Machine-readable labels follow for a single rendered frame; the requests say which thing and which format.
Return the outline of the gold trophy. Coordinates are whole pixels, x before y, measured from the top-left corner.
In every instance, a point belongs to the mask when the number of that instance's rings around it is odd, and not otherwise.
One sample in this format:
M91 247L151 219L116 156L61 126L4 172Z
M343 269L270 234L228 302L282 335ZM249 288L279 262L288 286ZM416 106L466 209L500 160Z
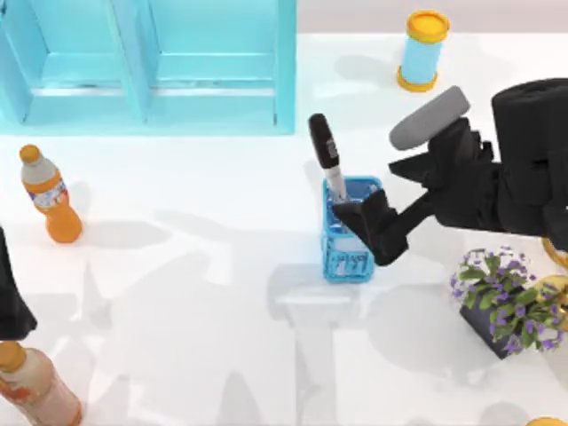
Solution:
M568 252L556 249L549 239L542 246L550 259L563 268L564 274L553 274L538 280L534 286L541 301L555 301L562 314L568 314Z

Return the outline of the light blue rack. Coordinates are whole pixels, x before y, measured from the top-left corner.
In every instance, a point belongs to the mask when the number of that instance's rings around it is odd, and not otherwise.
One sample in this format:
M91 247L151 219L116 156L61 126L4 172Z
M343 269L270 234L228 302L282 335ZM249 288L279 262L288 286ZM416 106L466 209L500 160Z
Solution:
M296 20L296 0L0 0L0 134L290 134Z

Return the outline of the blue basket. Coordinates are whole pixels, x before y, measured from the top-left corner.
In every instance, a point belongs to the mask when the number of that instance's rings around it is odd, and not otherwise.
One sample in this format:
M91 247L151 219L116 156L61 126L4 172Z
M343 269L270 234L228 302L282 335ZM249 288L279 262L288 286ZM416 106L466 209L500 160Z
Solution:
M374 255L332 211L333 197L322 182L320 252L323 277L330 283L362 283L373 278Z

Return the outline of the pale orange bottle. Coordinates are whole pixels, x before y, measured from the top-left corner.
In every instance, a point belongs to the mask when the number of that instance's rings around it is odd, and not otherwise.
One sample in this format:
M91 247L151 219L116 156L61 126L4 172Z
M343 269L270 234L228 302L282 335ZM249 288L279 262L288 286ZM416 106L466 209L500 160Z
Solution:
M83 419L80 399L59 377L51 359L17 342L0 343L0 395L32 426L79 426Z

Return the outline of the blue and yellow can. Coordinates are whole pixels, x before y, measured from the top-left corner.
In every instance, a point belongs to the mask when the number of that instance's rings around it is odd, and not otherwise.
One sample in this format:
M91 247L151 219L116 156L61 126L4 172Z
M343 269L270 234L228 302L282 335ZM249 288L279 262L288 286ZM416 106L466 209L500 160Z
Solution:
M406 20L407 40L397 72L398 84L411 92L431 90L438 79L438 60L450 29L448 18L432 10L413 12Z

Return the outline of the pale grey rounded box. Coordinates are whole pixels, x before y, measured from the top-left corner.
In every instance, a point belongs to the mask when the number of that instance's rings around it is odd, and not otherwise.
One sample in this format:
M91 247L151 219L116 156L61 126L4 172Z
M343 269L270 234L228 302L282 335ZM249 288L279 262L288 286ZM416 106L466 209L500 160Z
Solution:
M465 115L470 103L463 91L451 86L402 119L390 131L390 144L406 151L430 141L440 131Z

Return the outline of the black and grey screwdriver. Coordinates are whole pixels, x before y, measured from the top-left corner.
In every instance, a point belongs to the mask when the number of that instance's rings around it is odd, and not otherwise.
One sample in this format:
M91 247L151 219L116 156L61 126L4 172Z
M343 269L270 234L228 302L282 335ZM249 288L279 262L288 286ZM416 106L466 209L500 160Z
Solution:
M343 173L340 168L339 153L327 118L317 113L308 120L310 137L320 167L325 173L327 185L335 202L345 202L348 199Z

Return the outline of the purple flowers in black pot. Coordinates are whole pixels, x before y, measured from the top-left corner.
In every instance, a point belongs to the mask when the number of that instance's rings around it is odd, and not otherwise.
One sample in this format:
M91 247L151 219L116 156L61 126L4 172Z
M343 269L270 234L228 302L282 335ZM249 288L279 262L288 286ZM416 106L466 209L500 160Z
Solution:
M528 264L509 246L475 248L450 279L461 316L499 359L531 348L553 351L568 338L568 314L539 299L534 284L540 279Z

